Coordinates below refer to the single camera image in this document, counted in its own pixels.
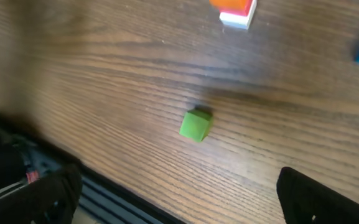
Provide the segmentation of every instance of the green block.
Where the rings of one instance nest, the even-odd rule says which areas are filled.
[[[186,112],[179,134],[201,142],[208,135],[212,124],[212,115],[197,109]]]

